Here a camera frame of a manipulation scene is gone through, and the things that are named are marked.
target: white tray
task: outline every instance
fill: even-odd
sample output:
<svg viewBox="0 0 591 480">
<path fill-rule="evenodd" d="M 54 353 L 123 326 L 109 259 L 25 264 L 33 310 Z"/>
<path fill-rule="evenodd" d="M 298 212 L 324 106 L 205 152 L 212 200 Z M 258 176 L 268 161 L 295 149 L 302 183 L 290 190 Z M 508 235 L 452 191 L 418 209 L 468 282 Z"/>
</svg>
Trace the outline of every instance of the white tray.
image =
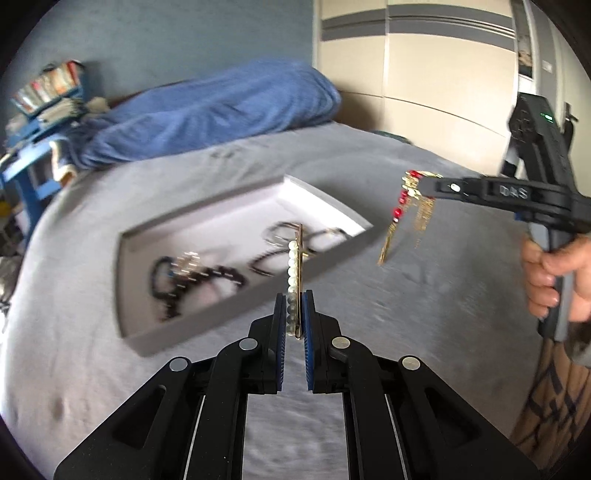
<svg viewBox="0 0 591 480">
<path fill-rule="evenodd" d="M 263 231 L 281 221 L 302 223 L 310 231 L 340 228 L 341 235 L 318 237 L 322 253 L 305 263 L 310 278 L 358 252 L 367 241 L 362 233 L 372 225 L 329 195 L 293 177 L 251 185 L 136 226 L 119 241 L 116 269 L 116 309 L 121 336 L 140 355 L 175 345 L 287 289 L 287 256 L 265 262 L 277 271 L 263 277 L 248 270 L 247 263 L 277 247 L 262 238 Z M 162 257 L 197 252 L 204 265 L 237 268 L 248 285 L 236 290 L 230 282 L 216 280 L 192 289 L 180 302 L 181 315 L 162 321 L 163 302 L 150 295 L 150 272 Z"/>
</svg>

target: book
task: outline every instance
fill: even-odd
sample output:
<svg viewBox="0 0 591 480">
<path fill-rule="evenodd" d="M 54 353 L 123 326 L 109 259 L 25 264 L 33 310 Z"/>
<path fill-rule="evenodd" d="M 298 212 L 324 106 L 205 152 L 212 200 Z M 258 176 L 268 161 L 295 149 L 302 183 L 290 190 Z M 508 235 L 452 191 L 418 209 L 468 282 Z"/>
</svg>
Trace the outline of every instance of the book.
<svg viewBox="0 0 591 480">
<path fill-rule="evenodd" d="M 37 79 L 42 85 L 43 89 L 47 92 L 49 97 L 53 100 L 55 97 L 59 96 L 56 92 L 56 89 L 53 88 L 53 83 L 51 82 L 51 77 L 44 73 Z"/>
<path fill-rule="evenodd" d="M 64 95 L 74 87 L 74 80 L 72 80 L 72 76 L 70 75 L 70 72 L 67 68 L 64 71 L 60 65 L 59 67 L 50 70 L 48 74 L 51 79 L 51 83 L 53 84 L 53 88 L 55 88 L 59 95 Z"/>
<path fill-rule="evenodd" d="M 43 104 L 45 102 L 43 100 L 41 100 L 41 97 L 39 97 L 37 95 L 37 92 L 35 91 L 35 89 L 33 88 L 32 85 L 27 84 L 22 89 L 25 90 L 27 96 L 31 99 L 31 102 L 33 103 L 33 106 L 35 107 L 35 110 L 37 110 L 38 108 L 41 108 L 43 106 Z"/>
<path fill-rule="evenodd" d="M 39 96 L 39 98 L 41 100 L 43 100 L 44 103 L 49 103 L 51 102 L 51 97 L 49 96 L 49 94 L 45 91 L 45 87 L 43 86 L 43 84 L 40 82 L 40 79 L 36 79 L 33 80 L 31 82 L 31 86 L 33 87 L 33 89 L 35 90 L 35 92 L 37 93 L 37 95 Z"/>
<path fill-rule="evenodd" d="M 84 74 L 84 67 L 82 64 L 78 63 L 75 60 L 70 60 L 68 63 L 68 69 L 70 70 L 70 74 L 72 75 L 72 79 L 76 85 L 81 85 L 82 75 Z"/>
<path fill-rule="evenodd" d="M 20 89 L 17 93 L 15 93 L 12 97 L 16 102 L 17 106 L 25 113 L 33 113 L 35 111 L 35 107 L 33 103 L 29 100 L 27 94 L 25 93 L 24 89 Z"/>
</svg>

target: human hand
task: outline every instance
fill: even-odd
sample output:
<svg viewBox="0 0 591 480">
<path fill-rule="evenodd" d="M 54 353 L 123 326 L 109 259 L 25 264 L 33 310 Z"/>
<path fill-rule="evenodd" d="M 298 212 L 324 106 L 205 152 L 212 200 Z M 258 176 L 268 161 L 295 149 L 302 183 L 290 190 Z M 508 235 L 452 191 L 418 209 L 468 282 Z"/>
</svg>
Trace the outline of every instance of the human hand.
<svg viewBox="0 0 591 480">
<path fill-rule="evenodd" d="M 530 312 L 544 318 L 548 308 L 558 305 L 560 295 L 553 289 L 556 277 L 574 272 L 571 322 L 585 322 L 591 317 L 591 240 L 579 236 L 574 242 L 553 253 L 545 253 L 529 238 L 521 248 L 525 271 L 525 290 Z"/>
</svg>

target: black gripper frame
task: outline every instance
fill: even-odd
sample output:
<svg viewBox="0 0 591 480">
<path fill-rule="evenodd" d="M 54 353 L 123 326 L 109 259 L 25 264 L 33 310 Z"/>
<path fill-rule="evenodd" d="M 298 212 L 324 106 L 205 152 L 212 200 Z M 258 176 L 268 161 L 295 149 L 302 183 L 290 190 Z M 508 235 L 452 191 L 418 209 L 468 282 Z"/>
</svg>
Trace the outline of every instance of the black gripper frame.
<svg viewBox="0 0 591 480">
<path fill-rule="evenodd" d="M 423 361 L 373 355 L 343 337 L 336 319 L 316 312 L 310 290 L 304 301 L 314 345 L 312 392 L 343 395 L 349 480 L 540 478 L 535 465 Z"/>
<path fill-rule="evenodd" d="M 242 478 L 248 394 L 281 389 L 285 313 L 278 295 L 247 339 L 215 358 L 172 359 L 59 464 L 54 480 Z"/>
</svg>

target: gold tassel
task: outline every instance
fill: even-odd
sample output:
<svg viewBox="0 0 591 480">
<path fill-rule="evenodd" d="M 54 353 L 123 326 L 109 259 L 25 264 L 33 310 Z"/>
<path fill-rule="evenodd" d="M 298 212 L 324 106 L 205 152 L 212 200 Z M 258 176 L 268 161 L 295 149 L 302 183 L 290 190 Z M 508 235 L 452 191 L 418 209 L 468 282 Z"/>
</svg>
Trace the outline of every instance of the gold tassel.
<svg viewBox="0 0 591 480">
<path fill-rule="evenodd" d="M 388 250 L 390 250 L 390 242 L 392 241 L 392 237 L 394 236 L 394 232 L 396 231 L 396 224 L 396 222 L 390 223 L 388 233 L 386 234 L 386 241 L 384 242 L 382 252 L 379 255 L 378 265 L 383 265 L 386 261 L 386 255 L 388 255 Z"/>
<path fill-rule="evenodd" d="M 417 216 L 414 219 L 414 229 L 418 232 L 417 242 L 414 248 L 417 248 L 421 243 L 423 232 L 427 229 L 429 220 L 433 215 L 433 208 L 435 207 L 435 199 L 429 197 L 421 197 L 418 203 Z"/>
<path fill-rule="evenodd" d="M 421 234 L 427 228 L 427 224 L 433 215 L 433 208 L 435 206 L 435 199 L 423 197 L 421 192 L 418 191 L 417 187 L 419 181 L 422 177 L 439 177 L 436 173 L 431 173 L 429 171 L 408 171 L 406 172 L 405 176 L 402 177 L 402 193 L 401 193 L 401 200 L 400 205 L 398 208 L 402 209 L 402 214 L 404 214 L 409 207 L 418 204 L 418 212 L 417 216 L 414 221 L 415 230 L 419 231 Z M 392 237 L 394 236 L 394 232 L 396 231 L 396 226 L 398 220 L 402 218 L 402 215 L 399 216 L 398 219 L 392 219 L 392 223 L 388 228 L 388 233 L 386 235 L 386 241 L 384 242 L 384 246 L 382 247 L 382 251 L 379 255 L 378 265 L 383 265 L 386 261 L 386 257 L 388 255 L 388 250 L 390 249 L 390 243 L 392 242 Z M 421 241 L 421 237 L 417 239 L 417 243 L 415 247 L 418 247 Z"/>
</svg>

